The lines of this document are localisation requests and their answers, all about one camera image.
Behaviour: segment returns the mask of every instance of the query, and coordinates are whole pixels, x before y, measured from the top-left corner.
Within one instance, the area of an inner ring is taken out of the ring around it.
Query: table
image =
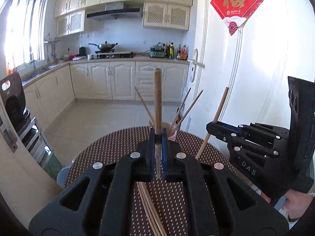
[[[123,129],[108,134],[89,145],[72,164],[66,178],[65,187],[71,184],[88,167],[95,162],[104,165],[117,162],[121,157],[135,151],[138,142],[147,140],[150,127],[135,127]],[[179,131],[176,142],[186,154],[196,156],[203,139],[192,134]],[[221,162],[235,172],[229,161],[212,145],[207,144],[199,161],[213,165]],[[164,180],[154,180],[147,183],[147,188],[168,235],[187,235],[186,207],[182,183],[166,183]],[[146,218],[138,189],[135,186],[133,194],[131,229],[132,236],[154,236]]]

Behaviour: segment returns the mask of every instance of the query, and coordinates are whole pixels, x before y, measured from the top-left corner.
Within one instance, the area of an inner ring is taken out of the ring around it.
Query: red poster
[[[212,0],[211,4],[233,35],[262,2],[263,0]]]

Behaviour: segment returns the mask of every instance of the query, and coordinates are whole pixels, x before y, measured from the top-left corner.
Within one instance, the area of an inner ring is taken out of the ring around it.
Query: floor
[[[171,123],[178,105],[163,105],[162,120]],[[154,105],[148,104],[154,116]],[[130,127],[148,126],[149,116],[141,103],[75,102],[54,123],[47,134],[57,159],[70,166],[89,144],[111,132]]]

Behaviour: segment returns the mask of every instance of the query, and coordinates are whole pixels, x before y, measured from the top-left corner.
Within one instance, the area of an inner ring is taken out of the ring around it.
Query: wok
[[[89,45],[96,46],[101,51],[110,51],[112,48],[114,48],[118,43],[111,44],[111,43],[102,43],[102,44],[95,44],[95,43],[89,43]]]

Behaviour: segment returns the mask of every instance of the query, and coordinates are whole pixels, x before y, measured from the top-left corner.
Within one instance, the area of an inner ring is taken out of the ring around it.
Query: gas stove
[[[95,54],[93,54],[93,59],[128,58],[128,57],[134,57],[133,52],[108,52],[108,53],[96,52]]]

